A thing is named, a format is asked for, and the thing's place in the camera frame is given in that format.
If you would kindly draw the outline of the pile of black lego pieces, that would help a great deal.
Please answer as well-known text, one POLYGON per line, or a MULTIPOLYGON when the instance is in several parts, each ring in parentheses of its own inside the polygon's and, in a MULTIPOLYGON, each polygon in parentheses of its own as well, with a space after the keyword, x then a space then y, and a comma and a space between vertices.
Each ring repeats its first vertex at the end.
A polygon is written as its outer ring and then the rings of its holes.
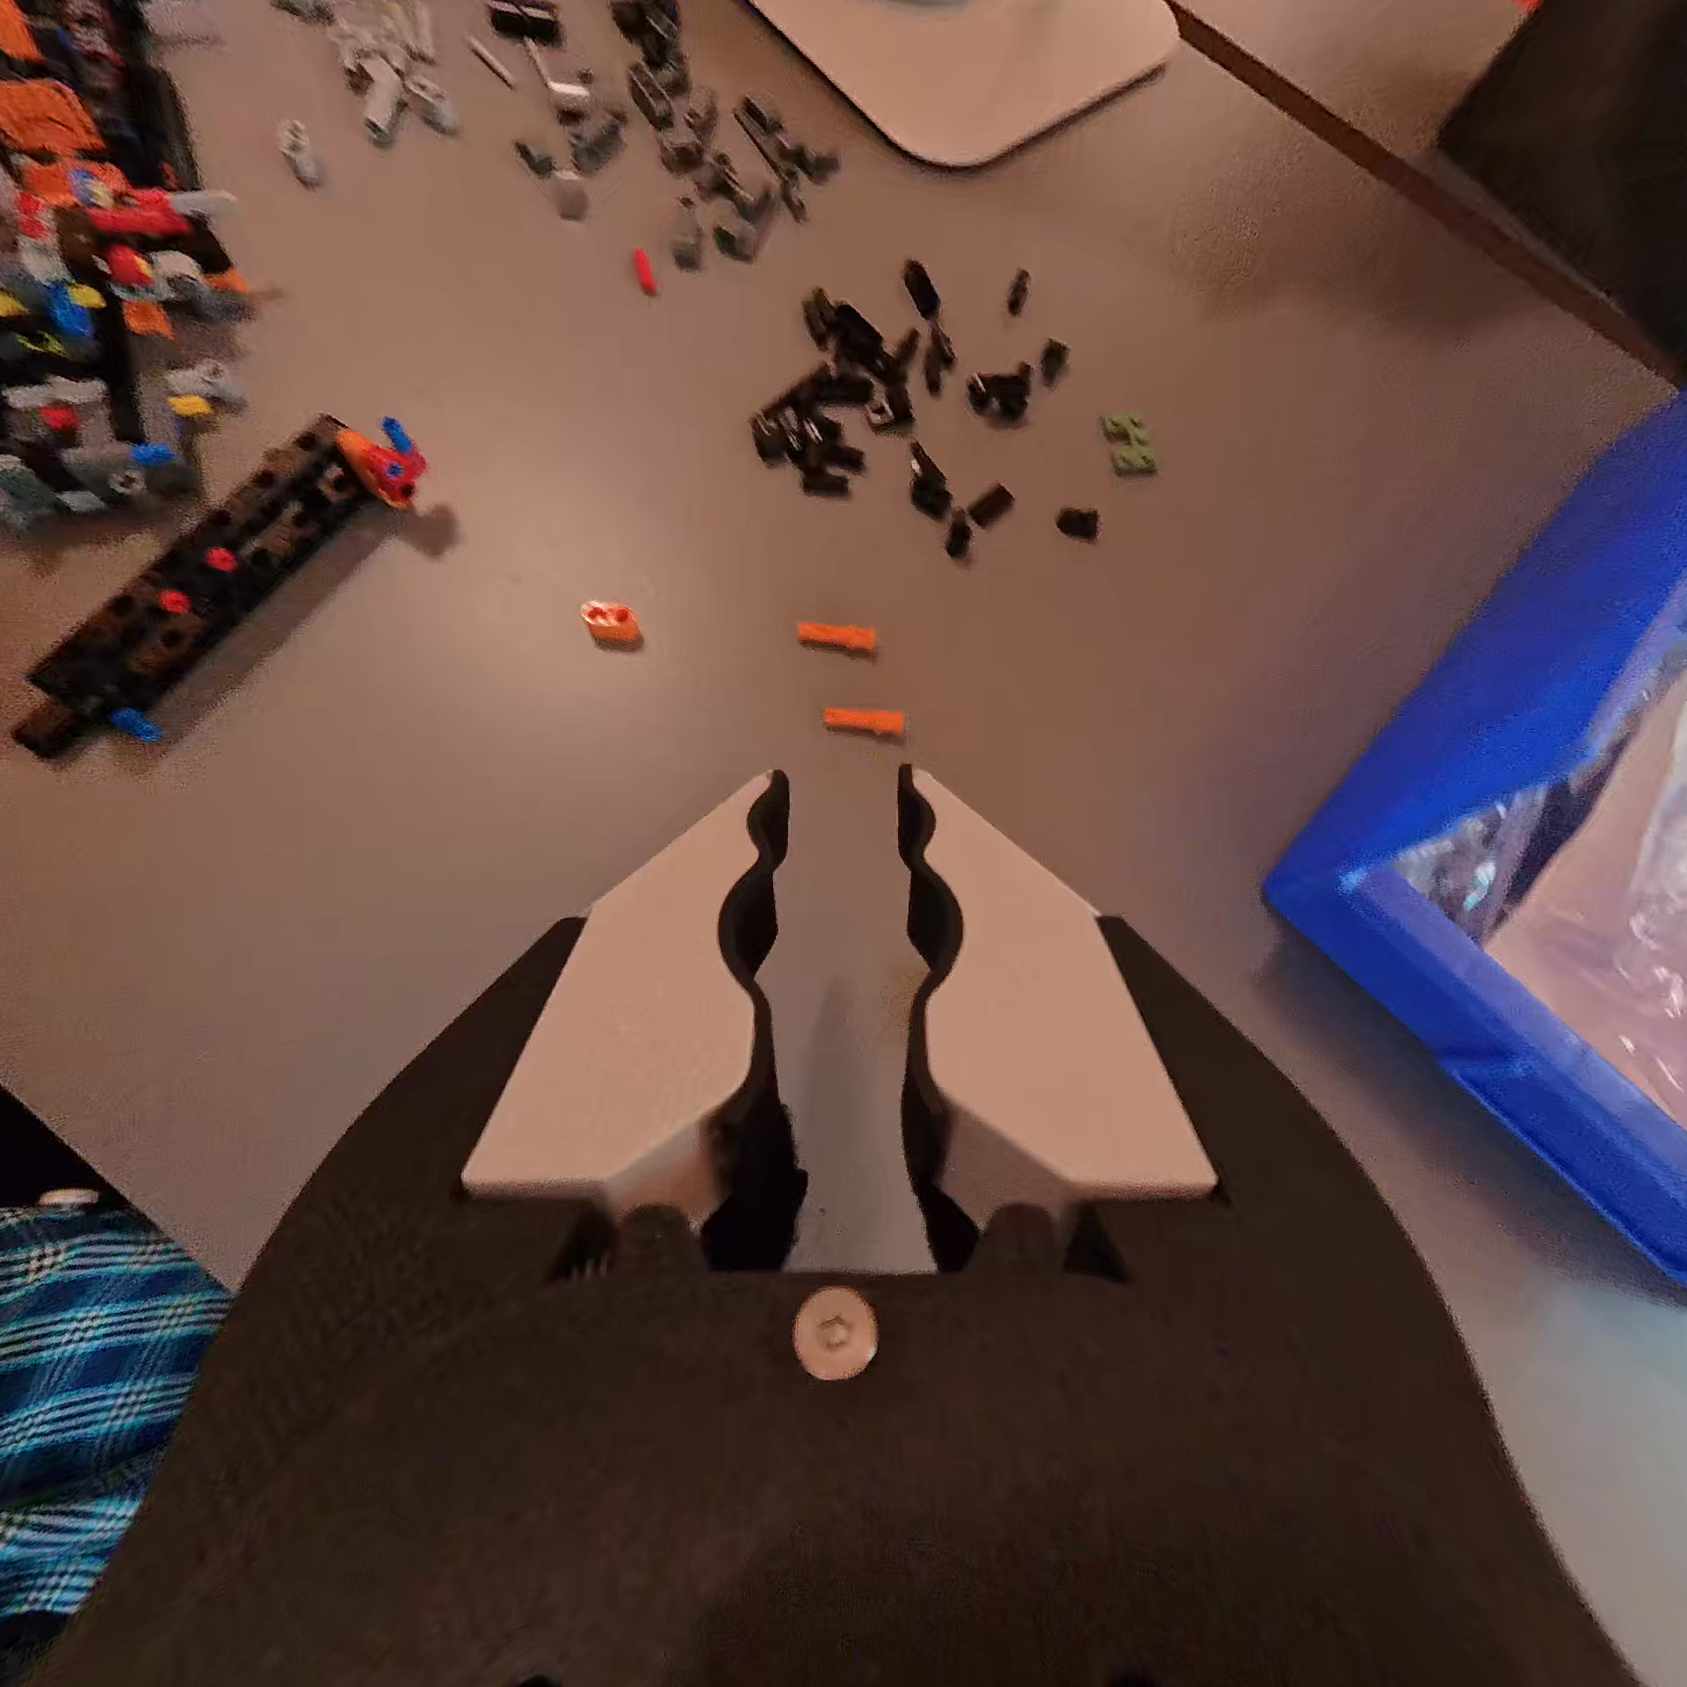
MULTIPOLYGON (((952 479, 918 436, 912 372, 931 399, 941 399, 958 378, 958 350, 944 326, 941 291, 918 258, 901 270, 918 323, 901 339, 888 334, 856 303, 814 287, 803 299, 803 323, 825 353, 787 392, 750 416, 750 436, 764 464, 790 464, 800 491, 820 498, 852 497, 868 472, 868 452, 847 436, 843 411, 856 411, 872 436, 908 446, 908 494, 915 514, 944 528, 944 553, 967 563, 974 540, 1017 508, 1008 485, 997 482, 977 498, 961 498, 952 479)), ((1071 347, 1048 339, 1038 362, 1008 370, 969 370, 961 382, 967 411, 992 428, 1020 428, 1038 390, 1054 390, 1071 367, 1071 347)))

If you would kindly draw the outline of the short black lego beam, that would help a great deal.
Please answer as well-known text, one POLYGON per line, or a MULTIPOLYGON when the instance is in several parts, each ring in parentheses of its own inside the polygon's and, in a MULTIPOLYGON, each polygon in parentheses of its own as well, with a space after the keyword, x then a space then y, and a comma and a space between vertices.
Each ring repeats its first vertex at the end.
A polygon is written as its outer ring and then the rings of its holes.
POLYGON ((215 525, 165 547, 31 666, 40 700, 14 723, 14 742, 38 759, 100 730, 157 742, 153 710, 208 654, 231 568, 215 525))

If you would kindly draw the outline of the clear plastic bag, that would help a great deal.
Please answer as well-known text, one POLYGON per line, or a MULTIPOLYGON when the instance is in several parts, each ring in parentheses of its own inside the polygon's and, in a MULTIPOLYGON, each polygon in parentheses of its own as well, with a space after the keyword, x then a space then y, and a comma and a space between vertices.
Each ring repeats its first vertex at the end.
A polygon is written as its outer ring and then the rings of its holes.
POLYGON ((1391 860, 1684 1123, 1684 631, 1593 756, 1391 860))

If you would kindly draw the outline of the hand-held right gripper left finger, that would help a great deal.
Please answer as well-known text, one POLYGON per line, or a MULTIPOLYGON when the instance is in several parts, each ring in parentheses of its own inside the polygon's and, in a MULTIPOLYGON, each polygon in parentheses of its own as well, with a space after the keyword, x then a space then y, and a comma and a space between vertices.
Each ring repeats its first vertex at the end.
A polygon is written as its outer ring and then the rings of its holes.
POLYGON ((475 1200, 724 1205, 728 1108, 773 1035, 728 897, 769 888, 790 781, 738 785, 596 897, 472 1148, 475 1200))

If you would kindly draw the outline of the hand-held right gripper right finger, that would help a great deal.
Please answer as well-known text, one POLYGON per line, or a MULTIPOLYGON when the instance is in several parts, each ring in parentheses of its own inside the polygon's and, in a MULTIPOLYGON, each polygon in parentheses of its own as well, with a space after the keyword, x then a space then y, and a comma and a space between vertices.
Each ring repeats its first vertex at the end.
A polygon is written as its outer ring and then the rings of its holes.
POLYGON ((909 1053, 936 1188, 961 1210, 1210 1197, 1099 913, 934 771, 899 771, 899 844, 926 957, 909 1053))

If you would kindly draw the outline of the pile of grey lego pieces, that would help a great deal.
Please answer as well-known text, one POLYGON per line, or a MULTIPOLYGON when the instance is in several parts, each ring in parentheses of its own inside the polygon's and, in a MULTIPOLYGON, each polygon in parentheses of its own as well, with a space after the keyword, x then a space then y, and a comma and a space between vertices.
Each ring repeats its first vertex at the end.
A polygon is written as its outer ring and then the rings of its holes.
MULTIPOLYGON (((446 3, 274 3, 318 39, 377 154, 407 131, 463 138, 463 114, 440 81, 446 3)), ((561 221, 592 215, 592 184, 619 159, 644 122, 675 190, 665 251, 694 273, 705 250, 751 264, 769 225, 810 221, 810 198, 842 171, 842 151, 800 138, 760 91, 724 102, 697 83, 680 3, 606 3, 627 49, 624 69, 596 71, 571 42, 562 3, 476 3, 460 45, 539 135, 515 135, 512 154, 561 221)))

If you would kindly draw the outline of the multicoloured lego build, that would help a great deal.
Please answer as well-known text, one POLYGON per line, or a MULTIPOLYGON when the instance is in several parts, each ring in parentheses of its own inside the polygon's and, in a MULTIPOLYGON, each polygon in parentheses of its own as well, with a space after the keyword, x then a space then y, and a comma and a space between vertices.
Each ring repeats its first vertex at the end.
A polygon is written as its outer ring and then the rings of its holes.
POLYGON ((251 307, 160 52, 202 3, 4 3, 4 530, 185 497, 251 307))

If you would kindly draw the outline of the blue plastic bin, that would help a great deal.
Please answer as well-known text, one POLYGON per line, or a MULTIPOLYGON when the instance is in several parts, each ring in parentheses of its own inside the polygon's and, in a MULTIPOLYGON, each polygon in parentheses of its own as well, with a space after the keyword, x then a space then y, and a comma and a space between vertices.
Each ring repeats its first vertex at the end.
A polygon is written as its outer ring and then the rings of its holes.
POLYGON ((1684 1126, 1400 860, 1589 771, 1681 631, 1677 392, 1593 462, 1262 880, 1288 926, 1674 1281, 1684 1126))

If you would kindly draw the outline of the white monitor stand base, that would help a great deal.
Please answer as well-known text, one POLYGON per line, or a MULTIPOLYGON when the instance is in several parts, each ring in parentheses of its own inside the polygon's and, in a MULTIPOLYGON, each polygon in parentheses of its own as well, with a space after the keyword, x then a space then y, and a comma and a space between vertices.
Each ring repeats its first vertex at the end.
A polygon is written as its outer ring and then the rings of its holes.
POLYGON ((1172 3, 751 3, 908 158, 977 170, 1160 75, 1172 3))

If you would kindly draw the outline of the blue plaid shirt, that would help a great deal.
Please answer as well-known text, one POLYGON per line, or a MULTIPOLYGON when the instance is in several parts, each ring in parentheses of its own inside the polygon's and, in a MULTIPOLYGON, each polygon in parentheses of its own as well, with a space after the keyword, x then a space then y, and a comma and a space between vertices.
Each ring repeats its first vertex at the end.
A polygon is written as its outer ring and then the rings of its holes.
POLYGON ((4 1636, 87 1603, 231 1304, 129 1208, 4 1208, 4 1636))

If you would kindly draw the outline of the long black lego beam assembly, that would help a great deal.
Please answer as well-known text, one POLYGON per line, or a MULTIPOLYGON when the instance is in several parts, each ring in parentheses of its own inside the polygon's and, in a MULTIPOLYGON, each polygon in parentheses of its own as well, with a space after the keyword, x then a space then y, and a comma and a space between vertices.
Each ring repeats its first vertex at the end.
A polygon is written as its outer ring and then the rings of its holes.
POLYGON ((261 466, 193 525, 215 525, 234 553, 218 631, 202 662, 355 517, 377 508, 410 511, 424 477, 427 456, 394 416, 384 416, 378 432, 367 436, 324 413, 267 451, 261 466))

